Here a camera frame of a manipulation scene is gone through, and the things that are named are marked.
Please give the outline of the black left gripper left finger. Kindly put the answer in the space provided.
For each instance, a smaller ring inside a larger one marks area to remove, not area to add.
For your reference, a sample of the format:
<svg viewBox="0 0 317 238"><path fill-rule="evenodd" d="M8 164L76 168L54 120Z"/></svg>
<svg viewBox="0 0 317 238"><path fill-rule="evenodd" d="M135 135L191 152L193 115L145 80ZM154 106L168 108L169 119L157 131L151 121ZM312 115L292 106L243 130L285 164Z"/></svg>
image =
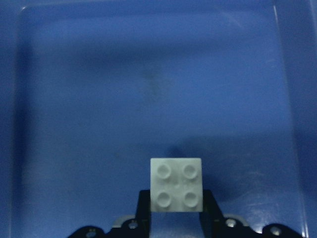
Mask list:
<svg viewBox="0 0 317 238"><path fill-rule="evenodd" d="M138 223L138 229L141 231L141 237L143 238L150 237L151 214L150 190L141 190L139 192L135 220Z"/></svg>

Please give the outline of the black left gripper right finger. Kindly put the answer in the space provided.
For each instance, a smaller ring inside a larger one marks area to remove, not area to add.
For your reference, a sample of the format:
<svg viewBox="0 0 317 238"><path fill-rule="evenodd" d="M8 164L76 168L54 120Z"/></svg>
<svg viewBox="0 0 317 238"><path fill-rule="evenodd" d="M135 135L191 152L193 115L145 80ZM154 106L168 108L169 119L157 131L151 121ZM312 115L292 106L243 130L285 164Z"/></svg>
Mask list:
<svg viewBox="0 0 317 238"><path fill-rule="evenodd" d="M203 211L199 213L200 225L205 238L219 238L224 224L223 213L213 193L203 190Z"/></svg>

